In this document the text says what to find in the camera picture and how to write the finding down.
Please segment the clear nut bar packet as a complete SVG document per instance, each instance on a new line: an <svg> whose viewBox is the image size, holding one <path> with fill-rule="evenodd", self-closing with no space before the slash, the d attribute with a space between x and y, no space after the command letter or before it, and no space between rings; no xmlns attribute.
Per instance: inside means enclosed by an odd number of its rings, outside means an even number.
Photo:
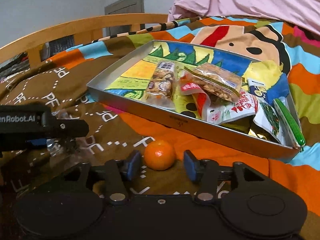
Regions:
<svg viewBox="0 0 320 240"><path fill-rule="evenodd" d="M160 61L145 90L144 101L150 105L174 110L174 86L176 65L170 61Z"/></svg>

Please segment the colourful cartoon bed blanket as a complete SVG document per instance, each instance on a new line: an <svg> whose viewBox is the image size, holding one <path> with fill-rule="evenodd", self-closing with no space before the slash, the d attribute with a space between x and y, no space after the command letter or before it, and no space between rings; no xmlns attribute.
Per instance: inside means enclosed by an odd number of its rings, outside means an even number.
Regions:
<svg viewBox="0 0 320 240"><path fill-rule="evenodd" d="M186 18L1 81L3 239L319 239L319 36Z"/></svg>

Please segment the orange mandarin fruit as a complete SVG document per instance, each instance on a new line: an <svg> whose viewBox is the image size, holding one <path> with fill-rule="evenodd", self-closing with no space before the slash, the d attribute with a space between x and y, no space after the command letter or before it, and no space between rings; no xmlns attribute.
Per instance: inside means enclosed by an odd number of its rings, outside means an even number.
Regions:
<svg viewBox="0 0 320 240"><path fill-rule="evenodd" d="M171 168L176 161L174 147L164 140L155 140L149 143L144 151L144 163L155 171L164 171Z"/></svg>

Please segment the gold foil snack packet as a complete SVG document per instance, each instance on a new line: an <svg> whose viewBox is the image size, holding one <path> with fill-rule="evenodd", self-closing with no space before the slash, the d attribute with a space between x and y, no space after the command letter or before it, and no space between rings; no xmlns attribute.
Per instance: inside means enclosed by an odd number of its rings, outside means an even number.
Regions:
<svg viewBox="0 0 320 240"><path fill-rule="evenodd" d="M232 122L220 124L220 126L244 133L246 135L260 138L263 140L277 142L276 139L274 139L274 137L270 135L270 133L268 133L261 127L257 126L251 118L242 118Z"/></svg>

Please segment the metal tray with dinosaur picture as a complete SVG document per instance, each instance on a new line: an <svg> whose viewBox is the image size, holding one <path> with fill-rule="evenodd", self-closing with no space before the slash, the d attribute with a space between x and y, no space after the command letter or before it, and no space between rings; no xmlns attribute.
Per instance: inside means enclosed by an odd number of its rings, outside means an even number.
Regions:
<svg viewBox="0 0 320 240"><path fill-rule="evenodd" d="M282 65L220 48L150 41L87 84L94 100L264 158L305 146Z"/></svg>

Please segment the striped brown tan pole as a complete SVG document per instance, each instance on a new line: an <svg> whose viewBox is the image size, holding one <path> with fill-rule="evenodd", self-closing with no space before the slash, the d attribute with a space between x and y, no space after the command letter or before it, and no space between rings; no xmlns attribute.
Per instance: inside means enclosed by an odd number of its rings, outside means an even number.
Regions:
<svg viewBox="0 0 320 240"><path fill-rule="evenodd" d="M197 17L191 17L191 18L183 18L183 19L179 19L179 20L174 20L174 21L170 21L170 22L166 22L166 23L160 23L148 28L144 28L142 30L139 31L129 31L126 33L119 33L119 34L115 34L115 35L110 35L107 37L103 37L103 38L99 38L96 40L93 40L91 43L95 43L98 41L104 41L104 40L109 40L111 38L115 38L115 37L123 37L123 36L129 36L129 35L136 35L136 34L147 34L147 33L153 33L153 32L157 32L157 31L168 31L171 29L175 29L177 27L180 26L184 26L186 24L195 22L197 20L201 20L202 18L200 16Z"/></svg>

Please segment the white green vegetable snack packet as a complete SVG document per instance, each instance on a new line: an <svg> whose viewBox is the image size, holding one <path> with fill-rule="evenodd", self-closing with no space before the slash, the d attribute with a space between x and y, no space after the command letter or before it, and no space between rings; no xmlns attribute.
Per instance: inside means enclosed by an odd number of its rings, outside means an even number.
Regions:
<svg viewBox="0 0 320 240"><path fill-rule="evenodd" d="M256 96L243 89L240 93L237 102L217 98L208 108L206 122L220 125L242 118L251 118L257 126L270 133L277 143L285 145L284 129L273 107L259 101Z"/></svg>

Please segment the grey door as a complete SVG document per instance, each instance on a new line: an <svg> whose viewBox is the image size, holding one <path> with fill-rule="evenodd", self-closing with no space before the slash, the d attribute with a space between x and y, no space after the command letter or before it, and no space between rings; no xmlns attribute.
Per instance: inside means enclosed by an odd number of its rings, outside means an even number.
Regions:
<svg viewBox="0 0 320 240"><path fill-rule="evenodd" d="M131 14L144 12L144 0L119 0L104 9L105 15L113 14ZM106 27L106 36L127 33L130 31L129 25L121 25L115 27Z"/></svg>

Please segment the wooden bed rail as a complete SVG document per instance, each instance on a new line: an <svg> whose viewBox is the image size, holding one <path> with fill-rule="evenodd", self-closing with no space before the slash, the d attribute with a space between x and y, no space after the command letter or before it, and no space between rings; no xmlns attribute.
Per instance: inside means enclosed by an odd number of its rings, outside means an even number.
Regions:
<svg viewBox="0 0 320 240"><path fill-rule="evenodd" d="M128 25L131 31L138 31L143 24L165 23L167 18L167 14L129 13L95 16L60 23L25 35L1 47L1 63L26 52L30 65L36 66L41 63L41 47L47 42L72 35L75 44L78 45L102 38L103 29L107 27Z"/></svg>

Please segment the clear oat cracker packet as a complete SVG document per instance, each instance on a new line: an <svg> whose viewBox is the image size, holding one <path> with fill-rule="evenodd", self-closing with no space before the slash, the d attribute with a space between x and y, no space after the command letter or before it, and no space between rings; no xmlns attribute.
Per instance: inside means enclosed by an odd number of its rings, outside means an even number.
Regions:
<svg viewBox="0 0 320 240"><path fill-rule="evenodd" d="M204 63L194 68L184 67L184 71L193 83L205 91L229 102L239 100L242 78L233 72L210 63Z"/></svg>

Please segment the black crate with hat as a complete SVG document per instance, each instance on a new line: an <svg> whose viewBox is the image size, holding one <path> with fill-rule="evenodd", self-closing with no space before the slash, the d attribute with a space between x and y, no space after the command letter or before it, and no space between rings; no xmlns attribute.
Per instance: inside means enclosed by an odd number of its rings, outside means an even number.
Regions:
<svg viewBox="0 0 320 240"><path fill-rule="evenodd" d="M65 51L75 46L73 35L58 38L49 42L50 55L54 56L62 51Z"/></svg>

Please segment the green pen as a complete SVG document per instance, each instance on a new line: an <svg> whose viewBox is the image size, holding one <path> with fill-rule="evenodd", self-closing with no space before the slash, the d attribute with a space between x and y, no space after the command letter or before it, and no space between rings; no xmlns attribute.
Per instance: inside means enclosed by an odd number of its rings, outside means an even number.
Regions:
<svg viewBox="0 0 320 240"><path fill-rule="evenodd" d="M277 114L280 116L280 119L284 124L287 135L291 140L292 147L295 149L299 149L300 151L303 151L303 147L305 146L306 140L300 127L291 115L290 111L287 109L287 107L282 103L280 99L274 99L273 104Z"/></svg>

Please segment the orange tofu snack packet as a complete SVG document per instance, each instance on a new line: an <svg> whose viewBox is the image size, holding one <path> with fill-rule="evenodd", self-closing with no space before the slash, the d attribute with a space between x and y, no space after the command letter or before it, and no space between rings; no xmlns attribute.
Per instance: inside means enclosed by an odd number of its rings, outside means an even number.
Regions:
<svg viewBox="0 0 320 240"><path fill-rule="evenodd" d="M195 82L195 77L186 70L179 79L179 86L182 95L193 97L201 120L206 121L207 111L211 104L209 95Z"/></svg>

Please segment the pink bed sheet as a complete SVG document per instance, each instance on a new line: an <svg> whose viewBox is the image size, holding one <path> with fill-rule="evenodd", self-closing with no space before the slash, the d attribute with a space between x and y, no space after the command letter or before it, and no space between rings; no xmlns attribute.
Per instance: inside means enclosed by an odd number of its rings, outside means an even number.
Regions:
<svg viewBox="0 0 320 240"><path fill-rule="evenodd" d="M319 0L174 0L168 19L232 15L284 20L319 34Z"/></svg>

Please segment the blue calcium tube packet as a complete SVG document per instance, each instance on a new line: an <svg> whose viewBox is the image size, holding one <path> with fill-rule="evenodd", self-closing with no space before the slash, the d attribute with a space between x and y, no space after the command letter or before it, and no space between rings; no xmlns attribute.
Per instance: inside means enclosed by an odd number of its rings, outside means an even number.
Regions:
<svg viewBox="0 0 320 240"><path fill-rule="evenodd" d="M265 87L265 84L253 79L248 79L247 81L249 92L252 95L256 96L259 101L268 103L267 89Z"/></svg>

